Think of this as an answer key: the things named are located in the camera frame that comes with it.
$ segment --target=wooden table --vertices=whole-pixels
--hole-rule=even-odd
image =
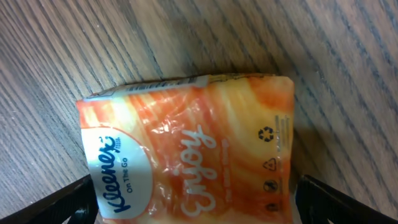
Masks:
[[[398,2],[0,1],[0,217],[86,175],[76,100],[207,73],[295,82],[294,176],[398,218]]]

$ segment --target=black circular icon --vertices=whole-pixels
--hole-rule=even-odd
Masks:
[[[276,203],[269,203],[266,205],[266,209],[270,212],[277,212],[279,211],[279,207]]]
[[[262,186],[262,188],[266,191],[266,192],[276,192],[278,190],[278,183],[274,180],[267,180],[264,182],[264,185]]]
[[[268,126],[259,131],[259,139],[264,140],[265,142],[270,142],[274,139],[274,135],[272,134],[274,130]]]

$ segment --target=recycling symbol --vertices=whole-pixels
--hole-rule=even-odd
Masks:
[[[264,140],[265,142],[270,142],[274,139],[274,135],[272,134],[274,130],[268,126],[259,131],[259,139]]]

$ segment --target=barcode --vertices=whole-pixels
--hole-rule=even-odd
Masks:
[[[185,78],[181,80],[174,80],[174,81],[163,81],[157,83],[147,83],[147,84],[136,84],[130,88],[127,88],[126,91],[142,91],[142,90],[156,90],[156,89],[164,89],[170,88],[173,86],[180,86],[180,85],[188,85],[195,83],[197,81],[197,77],[192,78]]]

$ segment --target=plastic packaging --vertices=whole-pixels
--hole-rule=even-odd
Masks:
[[[294,84],[207,75],[77,102],[105,223],[291,223]]]

